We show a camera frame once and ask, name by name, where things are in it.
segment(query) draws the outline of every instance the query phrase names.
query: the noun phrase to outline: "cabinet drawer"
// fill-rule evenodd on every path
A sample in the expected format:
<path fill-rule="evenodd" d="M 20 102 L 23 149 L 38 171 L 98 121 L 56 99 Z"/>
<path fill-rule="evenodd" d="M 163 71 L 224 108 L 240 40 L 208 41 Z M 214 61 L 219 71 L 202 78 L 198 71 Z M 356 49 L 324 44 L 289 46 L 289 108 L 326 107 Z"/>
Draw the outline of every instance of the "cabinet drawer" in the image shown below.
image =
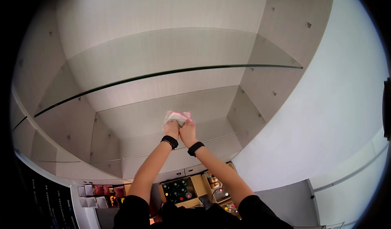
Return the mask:
<path fill-rule="evenodd" d="M 158 174 L 153 181 L 153 183 L 161 183 L 162 181 L 168 181 L 168 180 L 173 180 L 177 178 L 182 178 L 185 176 L 185 170 L 180 169 L 180 170 L 175 170 L 167 173 L 162 173 Z"/>
<path fill-rule="evenodd" d="M 207 170 L 207 168 L 203 164 L 185 168 L 185 176 L 197 174 L 203 172 L 204 170 Z"/>

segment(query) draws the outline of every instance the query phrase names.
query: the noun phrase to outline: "shelf panel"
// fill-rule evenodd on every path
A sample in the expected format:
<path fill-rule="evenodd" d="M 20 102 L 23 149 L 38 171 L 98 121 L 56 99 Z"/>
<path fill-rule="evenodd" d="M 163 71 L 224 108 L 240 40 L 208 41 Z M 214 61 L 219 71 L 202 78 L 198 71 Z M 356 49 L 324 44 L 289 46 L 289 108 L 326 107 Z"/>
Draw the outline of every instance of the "shelf panel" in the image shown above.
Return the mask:
<path fill-rule="evenodd" d="M 144 32 L 105 42 L 68 59 L 46 88 L 34 114 L 134 80 L 228 67 L 302 68 L 256 33 L 217 28 Z"/>

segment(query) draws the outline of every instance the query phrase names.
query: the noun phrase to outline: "gray floor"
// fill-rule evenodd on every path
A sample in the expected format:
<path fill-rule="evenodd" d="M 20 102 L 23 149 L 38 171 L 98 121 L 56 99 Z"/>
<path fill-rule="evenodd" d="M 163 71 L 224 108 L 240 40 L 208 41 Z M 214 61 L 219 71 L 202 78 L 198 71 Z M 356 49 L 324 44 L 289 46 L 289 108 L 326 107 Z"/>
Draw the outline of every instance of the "gray floor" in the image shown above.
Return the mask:
<path fill-rule="evenodd" d="M 315 204 L 306 180 L 255 194 L 291 226 L 318 226 Z"/>

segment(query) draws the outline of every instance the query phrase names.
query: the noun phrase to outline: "black wristband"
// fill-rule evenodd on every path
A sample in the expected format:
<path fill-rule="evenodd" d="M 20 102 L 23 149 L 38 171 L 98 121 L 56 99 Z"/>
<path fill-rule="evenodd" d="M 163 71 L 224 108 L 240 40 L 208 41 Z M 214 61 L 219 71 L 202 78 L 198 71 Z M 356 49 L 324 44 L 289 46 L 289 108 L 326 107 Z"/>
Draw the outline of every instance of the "black wristband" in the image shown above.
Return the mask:
<path fill-rule="evenodd" d="M 174 150 L 176 147 L 178 147 L 178 141 L 175 140 L 175 138 L 173 138 L 171 136 L 164 136 L 160 142 L 163 142 L 163 141 L 166 141 L 167 143 L 169 143 L 172 147 L 172 150 Z"/>
<path fill-rule="evenodd" d="M 195 144 L 193 144 L 193 146 L 191 146 L 189 148 L 189 150 L 187 151 L 188 154 L 190 154 L 190 156 L 196 156 L 196 150 L 198 148 L 201 148 L 202 146 L 205 146 L 203 143 L 201 143 L 200 141 L 199 142 L 196 142 Z"/>

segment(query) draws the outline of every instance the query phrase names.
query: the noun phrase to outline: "black shirt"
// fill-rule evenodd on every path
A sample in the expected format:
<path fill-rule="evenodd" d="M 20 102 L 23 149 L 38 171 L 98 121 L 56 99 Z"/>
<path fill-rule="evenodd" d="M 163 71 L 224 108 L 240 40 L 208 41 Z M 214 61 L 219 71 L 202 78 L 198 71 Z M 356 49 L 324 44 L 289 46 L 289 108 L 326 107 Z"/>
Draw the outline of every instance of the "black shirt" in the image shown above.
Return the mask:
<path fill-rule="evenodd" d="M 203 207 L 186 209 L 167 202 L 160 210 L 162 222 L 149 225 L 148 203 L 137 196 L 127 196 L 114 217 L 114 229 L 119 228 L 292 228 L 280 220 L 256 195 L 245 197 L 239 204 L 242 217 L 226 212 L 218 204 L 205 210 Z"/>

